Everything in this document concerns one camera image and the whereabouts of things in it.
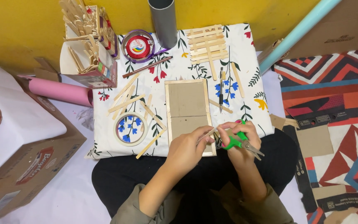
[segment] white floor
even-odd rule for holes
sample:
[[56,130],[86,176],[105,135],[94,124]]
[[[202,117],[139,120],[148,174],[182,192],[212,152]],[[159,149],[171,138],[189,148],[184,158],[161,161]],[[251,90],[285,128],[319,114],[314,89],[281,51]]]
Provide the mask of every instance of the white floor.
[[[64,83],[77,84],[67,77],[62,79]],[[284,117],[277,74],[268,71],[262,79],[270,113]],[[0,218],[0,224],[107,224],[110,222],[110,216],[91,182],[92,169],[97,161],[83,158],[93,146],[93,132],[81,126],[76,120],[76,114],[85,107],[56,100],[52,103],[87,137],[87,141],[31,203]],[[295,222],[307,224],[300,198],[301,193],[294,178],[287,185],[280,199]]]

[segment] pink paper roll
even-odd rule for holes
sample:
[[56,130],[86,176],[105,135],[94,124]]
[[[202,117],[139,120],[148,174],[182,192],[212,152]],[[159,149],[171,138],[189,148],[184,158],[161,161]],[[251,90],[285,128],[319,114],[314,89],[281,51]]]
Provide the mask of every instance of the pink paper roll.
[[93,107],[92,89],[65,83],[58,83],[46,79],[39,79],[26,75],[18,75],[31,79],[29,89],[32,93],[70,103]]

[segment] popsicle stick lattice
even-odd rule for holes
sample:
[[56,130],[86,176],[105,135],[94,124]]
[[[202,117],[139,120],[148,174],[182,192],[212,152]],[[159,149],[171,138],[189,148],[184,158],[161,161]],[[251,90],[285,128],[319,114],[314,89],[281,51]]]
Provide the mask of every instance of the popsicle stick lattice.
[[217,75],[213,60],[229,57],[221,27],[222,25],[219,24],[186,31],[187,38],[189,39],[191,64],[209,61],[214,80],[217,80]]

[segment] white fabric with flowers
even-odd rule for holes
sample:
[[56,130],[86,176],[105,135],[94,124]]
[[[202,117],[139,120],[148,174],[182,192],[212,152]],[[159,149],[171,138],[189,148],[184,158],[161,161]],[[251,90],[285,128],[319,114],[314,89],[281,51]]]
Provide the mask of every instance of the white fabric with flowers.
[[[226,50],[229,57],[226,59],[215,60],[214,65],[216,73],[223,67],[226,72],[226,80],[224,81],[224,106],[233,111],[229,114],[226,111],[219,112],[219,108],[210,104],[210,112],[212,125],[217,125],[235,121],[237,119],[252,120],[256,126],[256,130],[260,137],[274,133],[269,112],[266,103],[266,96],[263,90],[259,65],[256,59],[256,52],[253,46],[251,28],[247,23],[240,23],[230,26],[223,26],[223,34],[226,39]],[[144,67],[150,63],[159,61],[165,57],[173,56],[171,60],[161,63],[153,68],[142,71],[140,76],[133,82],[135,90],[132,98],[146,94],[140,100],[147,102],[148,97],[152,94],[152,101],[149,105],[150,109],[156,114],[165,126],[167,126],[167,111],[164,81],[181,80],[181,79],[207,79],[209,98],[218,102],[220,84],[219,79],[213,80],[208,62],[192,65],[190,62],[188,39],[185,30],[177,32],[177,46],[167,52],[155,55],[151,60],[141,64],[134,64],[122,56],[117,60],[118,63],[118,87],[115,89],[96,89],[93,90],[93,106],[94,106],[94,126],[95,126],[95,144],[94,147],[85,155],[85,158],[101,159],[120,155],[135,155],[141,152],[151,140],[157,136],[162,127],[156,123],[149,115],[147,118],[148,130],[143,141],[135,146],[127,146],[126,143],[139,141],[142,136],[142,121],[140,118],[128,116],[117,121],[112,119],[114,113],[106,116],[107,110],[114,103],[114,97],[128,83],[129,79],[122,78],[122,75]],[[155,33],[152,34],[156,42],[156,52],[161,50],[157,42]],[[242,98],[239,91],[238,82],[231,69],[231,62],[237,68],[245,98]],[[126,109],[128,112],[135,112],[144,115],[145,109],[139,101],[129,104]],[[216,144],[219,147],[221,140],[215,135]],[[167,156],[168,154],[168,131],[164,132],[158,140],[156,140],[145,152],[144,156]]]

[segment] scissors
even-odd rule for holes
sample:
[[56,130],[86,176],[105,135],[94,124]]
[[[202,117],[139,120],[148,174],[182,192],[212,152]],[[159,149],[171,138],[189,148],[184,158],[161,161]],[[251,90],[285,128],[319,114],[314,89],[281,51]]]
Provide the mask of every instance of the scissors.
[[[246,124],[246,122],[244,120],[236,120],[236,123],[242,123],[242,124]],[[246,137],[246,135],[244,134],[244,132],[239,131],[237,133],[237,136],[242,140],[242,141],[238,141],[235,138],[233,138],[232,136],[229,136],[230,138],[230,142],[228,146],[225,146],[222,143],[222,147],[226,150],[231,149],[233,146],[238,146],[240,148],[244,148],[248,151],[250,151],[258,160],[261,160],[261,158],[259,157],[259,155],[261,156],[265,156],[263,153],[261,153],[259,150],[257,150],[255,147],[253,147],[250,143],[248,138]]]

